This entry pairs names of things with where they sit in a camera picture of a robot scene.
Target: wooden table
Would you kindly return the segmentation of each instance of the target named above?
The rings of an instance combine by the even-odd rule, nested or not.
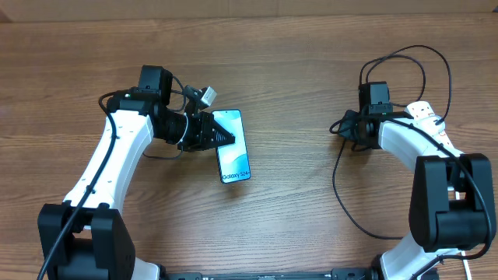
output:
[[[340,208],[331,172],[342,140],[328,133],[357,110],[361,65],[410,44],[443,52],[454,87],[447,133],[457,148],[487,155],[496,176],[497,26],[493,14],[0,25],[0,278],[35,278],[38,212],[60,203],[86,168],[104,124],[98,96],[136,86],[144,64],[213,86],[212,109],[241,109],[252,178],[221,184],[214,150],[141,159],[124,205],[138,257],[210,274],[367,266],[396,242],[365,236]],[[423,62],[424,100],[442,114],[443,62],[407,54]],[[422,83],[403,60],[371,80],[387,80],[400,103]],[[155,140],[148,152],[177,151]],[[343,156],[338,191],[352,215],[372,232],[405,235],[411,173],[386,152]],[[494,279],[497,261],[496,247],[471,261],[474,277]],[[442,279],[464,278],[460,261],[440,268]]]

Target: black base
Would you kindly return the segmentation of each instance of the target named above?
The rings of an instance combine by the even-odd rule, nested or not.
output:
[[[374,268],[334,268],[323,272],[287,273],[240,273],[202,275],[200,273],[168,274],[161,280],[383,280]],[[433,268],[422,276],[422,280],[439,280],[437,269]]]

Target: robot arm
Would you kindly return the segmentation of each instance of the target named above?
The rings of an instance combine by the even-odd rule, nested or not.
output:
[[[491,219],[491,239],[495,236],[491,166],[485,156],[466,155],[455,149],[444,131],[445,123],[425,101],[411,103],[404,112],[393,113],[385,82],[361,85],[359,107],[361,113],[349,110],[343,120],[361,114],[366,117],[357,122],[343,121],[339,134],[355,143],[390,152],[415,175],[409,213],[410,233],[380,257],[376,269],[382,279],[409,279],[426,269],[426,265],[438,256],[471,250],[486,239],[482,206],[459,167],[439,146],[411,128],[424,131],[472,172]],[[465,192],[466,197],[450,200],[448,191]]]
[[[199,112],[211,105],[216,92],[190,86],[182,94],[190,101],[185,113],[167,108],[174,77],[162,67],[142,67],[139,87],[118,91],[107,102],[116,127],[117,139],[107,164],[98,177],[92,194],[80,212],[75,206],[82,200],[110,146],[112,127],[109,118],[102,138],[85,172],[62,205],[45,205],[38,216],[38,228],[44,252],[59,237],[67,218],[76,215],[71,232],[56,248],[47,268],[50,280],[158,280],[166,277],[162,266],[135,257],[135,248],[121,218],[123,203],[137,163],[153,138],[177,145],[181,151],[212,149],[235,142],[212,114]],[[76,239],[72,234],[92,231],[92,239]]]
[[[93,191],[83,207],[97,208],[100,203],[106,203],[112,209],[123,212],[123,203],[139,162],[140,156],[153,139],[153,124],[150,116],[140,115],[138,111],[117,110],[112,113],[116,123],[117,141],[106,167],[100,175]],[[85,194],[86,185],[96,173],[109,147],[111,135],[110,122],[107,118],[99,145],[90,160],[85,172],[70,191],[64,201],[70,201],[75,207]]]

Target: smartphone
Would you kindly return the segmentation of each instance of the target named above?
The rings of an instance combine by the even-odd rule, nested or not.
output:
[[[251,178],[246,139],[240,110],[215,110],[215,121],[235,136],[235,143],[216,148],[219,176],[224,184]]]

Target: wire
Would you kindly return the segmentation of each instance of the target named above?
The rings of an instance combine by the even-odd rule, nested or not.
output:
[[[148,155],[146,155],[145,152],[143,152],[142,154],[143,154],[144,157],[150,158],[150,159],[176,160],[176,159],[179,159],[183,153],[184,153],[184,147],[181,146],[180,153],[177,156],[174,156],[174,157],[148,156]]]
[[[357,119],[358,116],[353,116],[353,117],[343,117],[342,119],[336,121],[334,124],[331,125],[331,127],[328,129],[328,131],[332,134],[340,134],[340,133],[343,133],[343,132],[346,132],[348,130],[350,130],[351,128],[343,128],[343,129],[338,129],[338,130],[334,130],[334,128],[336,126],[338,126],[339,124],[342,124],[344,121],[350,121],[350,120],[353,120],[353,119]]]
[[[37,280],[43,280],[43,278],[45,276],[45,272],[47,272],[48,266],[50,265],[52,258],[54,258],[55,252],[57,251],[57,249],[58,249],[59,245],[61,244],[61,242],[63,241],[63,239],[68,234],[69,230],[72,228],[72,224],[75,221],[76,216],[78,215],[78,212],[82,209],[83,205],[85,204],[85,202],[88,199],[88,197],[90,196],[90,194],[92,194],[94,192],[93,188],[95,187],[95,184],[99,179],[99,176],[102,174],[102,171],[105,168],[107,161],[110,158],[110,154],[112,153],[112,150],[114,148],[114,143],[116,142],[116,138],[117,138],[116,124],[114,123],[114,119],[110,115],[109,110],[103,105],[102,101],[104,98],[109,97],[109,96],[113,96],[114,94],[115,93],[106,93],[99,98],[99,106],[100,106],[100,108],[102,108],[103,112],[109,118],[110,126],[112,127],[109,148],[107,149],[106,155],[104,156],[102,163],[99,166],[99,169],[95,172],[95,176],[93,176],[92,181],[90,182],[90,184],[88,186],[86,186],[85,194],[82,196],[81,200],[79,201],[79,203],[77,204],[77,206],[73,210],[71,216],[69,216],[68,221],[65,223],[61,232],[57,236],[57,239],[55,240],[54,245],[52,246],[52,248],[48,252],[47,257],[45,258],[45,261],[44,261],[43,265],[41,266],[40,273],[38,274]]]
[[[339,165],[339,160],[341,159],[342,151],[344,150],[345,143],[347,142],[347,139],[344,138],[344,141],[342,142],[341,149],[339,150],[339,154],[337,155],[337,160],[335,161],[335,166],[334,166],[334,171],[332,172],[332,187],[334,188],[335,196],[337,198],[337,201],[339,201],[339,204],[342,207],[342,210],[344,210],[344,213],[349,217],[351,222],[361,231],[363,231],[366,235],[371,236],[373,238],[377,238],[380,240],[401,240],[402,237],[390,237],[390,236],[380,236],[377,234],[373,234],[369,232],[368,230],[364,229],[362,226],[358,224],[358,222],[355,221],[355,219],[349,214],[348,210],[345,208],[344,204],[341,201],[341,198],[339,197],[339,194],[337,192],[337,187],[335,186],[335,173],[337,172],[337,168]]]
[[[351,152],[363,152],[363,151],[366,151],[368,149],[372,149],[372,147],[370,146],[367,146],[367,147],[363,147],[363,148],[360,148],[360,149],[355,149],[357,146],[356,143],[353,143],[352,146],[351,146]]]
[[[454,192],[454,198],[456,200],[460,200],[460,192],[455,191]],[[460,252],[460,254],[462,256],[466,255],[465,251]],[[467,260],[463,260],[462,262],[464,263],[465,276],[466,276],[467,280],[472,280],[472,274],[470,273],[470,267],[468,266],[468,261]]]
[[[361,86],[362,82],[363,82],[363,79],[362,79],[362,76],[363,76],[363,70],[365,69],[366,66],[376,62],[376,61],[379,61],[381,59],[383,59],[385,57],[382,57],[382,58],[376,58],[376,59],[373,59],[371,61],[368,61],[367,63],[365,63],[363,65],[363,67],[361,68],[361,70],[359,71],[359,86]],[[394,54],[394,55],[391,55],[391,56],[387,56],[386,60],[388,59],[391,59],[391,58],[405,58],[405,59],[409,59],[413,62],[415,62],[419,67],[420,67],[420,70],[422,71],[422,90],[420,91],[420,94],[419,94],[419,97],[417,97],[416,101],[419,101],[421,98],[422,98],[422,95],[424,93],[424,91],[426,90],[426,71],[424,70],[422,64],[417,61],[416,59],[412,58],[412,57],[409,57],[408,55],[403,55],[403,54]],[[370,72],[375,68],[376,66],[373,66],[370,70],[369,70],[369,74]],[[365,78],[365,82],[368,82],[368,77],[369,77],[369,74],[366,75],[366,78]],[[408,104],[404,105],[404,104],[397,104],[397,103],[392,103],[391,104],[393,106],[396,106],[396,107],[407,107]]]
[[[170,110],[171,110],[172,112],[181,112],[182,110],[184,110],[184,109],[185,109],[185,104],[187,103],[187,96],[185,96],[185,95],[183,94],[184,86],[181,84],[180,80],[179,80],[176,76],[173,76],[173,79],[174,79],[175,81],[177,81],[177,84],[178,84],[178,85],[179,85],[179,87],[181,88],[181,91],[182,91],[182,92],[179,92],[179,91],[174,90],[174,89],[172,89],[172,90],[171,90],[171,92],[172,92],[172,93],[181,94],[182,96],[184,96],[184,102],[183,102],[183,104],[181,105],[180,109],[170,109]]]
[[[368,77],[368,75],[372,72],[372,70],[374,70],[374,68],[376,68],[380,63],[388,60],[389,57],[397,54],[400,51],[408,50],[408,49],[414,48],[414,47],[423,47],[423,48],[426,48],[428,50],[435,52],[437,55],[440,56],[441,59],[443,59],[444,65],[446,65],[446,69],[448,72],[448,103],[447,103],[447,107],[446,107],[446,112],[444,112],[444,116],[436,122],[436,125],[438,125],[438,124],[443,123],[444,120],[446,119],[446,116],[450,112],[450,105],[451,105],[451,70],[450,70],[450,65],[448,64],[448,61],[446,60],[444,55],[442,55],[439,51],[437,51],[436,49],[434,49],[432,47],[426,46],[426,45],[412,45],[412,46],[403,47],[403,48],[401,48],[395,52],[392,52],[391,54],[383,57],[381,60],[375,62],[375,64],[372,66],[372,68],[370,68],[370,70],[366,73],[366,76]]]

